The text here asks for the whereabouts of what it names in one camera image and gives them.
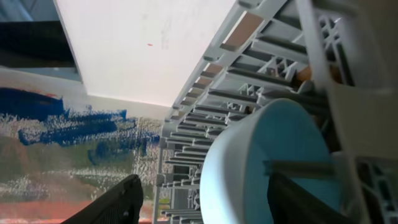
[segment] painted surface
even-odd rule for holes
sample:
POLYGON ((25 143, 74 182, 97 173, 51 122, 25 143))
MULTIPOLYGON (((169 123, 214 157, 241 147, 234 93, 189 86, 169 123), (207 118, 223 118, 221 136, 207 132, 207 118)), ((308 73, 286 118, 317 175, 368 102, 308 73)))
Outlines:
POLYGON ((89 95, 171 106, 235 0, 56 0, 89 95))
POLYGON ((141 218, 151 219, 160 120, 60 95, 68 80, 9 70, 0 80, 0 223, 60 222, 132 173, 143 183, 141 218), (48 82, 63 88, 49 92, 48 82))

